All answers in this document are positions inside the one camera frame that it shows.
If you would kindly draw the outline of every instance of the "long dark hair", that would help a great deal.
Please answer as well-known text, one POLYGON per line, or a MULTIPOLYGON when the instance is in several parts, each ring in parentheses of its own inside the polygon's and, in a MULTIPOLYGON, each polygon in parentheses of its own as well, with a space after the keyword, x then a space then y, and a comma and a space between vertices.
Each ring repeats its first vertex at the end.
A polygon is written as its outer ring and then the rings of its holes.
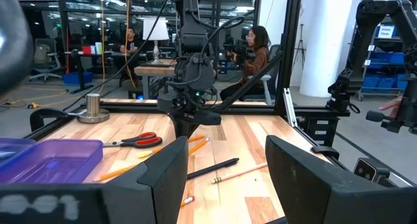
POLYGON ((265 27, 256 25, 253 26, 250 30, 252 30, 252 33, 255 35, 255 47, 268 48, 270 40, 265 27))

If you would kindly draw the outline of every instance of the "scissors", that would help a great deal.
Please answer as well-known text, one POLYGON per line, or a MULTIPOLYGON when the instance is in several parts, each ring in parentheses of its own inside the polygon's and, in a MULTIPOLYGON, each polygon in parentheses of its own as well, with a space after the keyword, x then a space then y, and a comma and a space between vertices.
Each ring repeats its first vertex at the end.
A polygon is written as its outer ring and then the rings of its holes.
POLYGON ((154 132, 141 133, 137 137, 122 139, 111 143, 104 143, 103 147, 134 147, 150 148, 162 143, 162 138, 156 136, 154 132))

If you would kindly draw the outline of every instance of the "office chair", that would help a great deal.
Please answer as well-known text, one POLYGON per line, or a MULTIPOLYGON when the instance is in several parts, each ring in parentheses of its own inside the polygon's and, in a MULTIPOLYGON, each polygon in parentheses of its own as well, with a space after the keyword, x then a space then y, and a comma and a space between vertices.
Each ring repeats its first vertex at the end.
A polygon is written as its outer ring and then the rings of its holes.
POLYGON ((39 45, 47 45, 50 48, 50 51, 48 52, 48 57, 51 57, 51 61, 48 63, 34 64, 33 69, 39 72, 39 74, 29 77, 29 81, 32 81, 32 79, 36 79, 39 77, 43 77, 44 82, 46 82, 46 80, 49 77, 57 77, 62 79, 62 76, 52 73, 61 69, 61 63, 58 59, 57 46, 55 44, 55 40, 49 38, 36 38, 35 47, 37 48, 39 45))
MULTIPOLYGON (((272 45, 269 49, 269 60, 274 58, 274 56, 279 52, 280 50, 279 44, 272 45)), ((250 101, 265 101, 267 105, 272 105, 273 102, 275 102, 275 95, 276 95, 276 86, 278 82, 278 71, 280 67, 277 65, 276 67, 273 67, 271 71, 264 75, 261 78, 263 88, 264 88, 264 94, 248 94, 244 95, 242 97, 242 100, 245 102, 250 101)))

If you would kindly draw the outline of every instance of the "purple plastic bin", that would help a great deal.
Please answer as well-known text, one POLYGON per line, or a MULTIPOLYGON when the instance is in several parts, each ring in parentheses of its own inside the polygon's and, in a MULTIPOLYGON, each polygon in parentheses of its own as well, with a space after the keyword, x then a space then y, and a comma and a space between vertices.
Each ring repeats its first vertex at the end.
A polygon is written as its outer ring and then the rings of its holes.
POLYGON ((11 138, 0 138, 0 152, 13 152, 11 156, 0 156, 0 165, 6 163, 8 160, 20 156, 25 150, 31 148, 36 144, 35 140, 32 139, 11 139, 11 138))
POLYGON ((80 183, 103 158, 99 140, 51 139, 0 165, 0 183, 80 183))

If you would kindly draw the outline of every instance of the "camera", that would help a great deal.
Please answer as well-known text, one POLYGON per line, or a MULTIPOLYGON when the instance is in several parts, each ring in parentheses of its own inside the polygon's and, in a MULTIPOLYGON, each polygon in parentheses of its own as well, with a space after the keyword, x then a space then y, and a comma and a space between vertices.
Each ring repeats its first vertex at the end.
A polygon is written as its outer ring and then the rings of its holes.
POLYGON ((232 36, 226 38, 223 43, 224 49, 237 54, 238 61, 254 59, 255 53, 249 49, 248 42, 242 39, 234 39, 232 36))

